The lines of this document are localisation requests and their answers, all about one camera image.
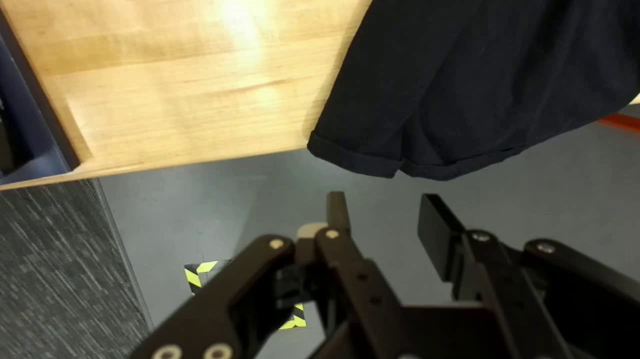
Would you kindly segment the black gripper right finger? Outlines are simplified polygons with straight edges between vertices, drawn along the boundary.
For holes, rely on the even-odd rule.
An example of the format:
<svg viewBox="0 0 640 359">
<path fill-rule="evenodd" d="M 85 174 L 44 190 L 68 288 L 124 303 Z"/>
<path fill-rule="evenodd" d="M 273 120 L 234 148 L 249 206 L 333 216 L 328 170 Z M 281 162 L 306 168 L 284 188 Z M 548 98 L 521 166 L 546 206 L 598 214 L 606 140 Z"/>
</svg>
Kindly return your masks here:
<svg viewBox="0 0 640 359">
<path fill-rule="evenodd" d="M 418 238 L 456 301 L 489 311 L 510 359 L 574 359 L 531 280 L 489 232 L 466 230 L 436 194 L 424 194 Z"/>
</svg>

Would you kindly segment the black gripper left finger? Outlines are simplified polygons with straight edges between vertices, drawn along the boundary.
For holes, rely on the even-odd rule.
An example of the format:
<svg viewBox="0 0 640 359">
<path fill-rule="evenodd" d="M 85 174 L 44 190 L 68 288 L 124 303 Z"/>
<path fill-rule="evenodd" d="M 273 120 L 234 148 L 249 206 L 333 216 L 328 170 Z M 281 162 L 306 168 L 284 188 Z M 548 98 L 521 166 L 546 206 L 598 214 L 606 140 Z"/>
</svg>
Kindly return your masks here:
<svg viewBox="0 0 640 359">
<path fill-rule="evenodd" d="M 380 270 L 351 240 L 345 196 L 326 196 L 326 224 L 295 242 L 302 301 L 314 301 L 323 327 L 311 359 L 399 359 L 401 309 Z"/>
</svg>

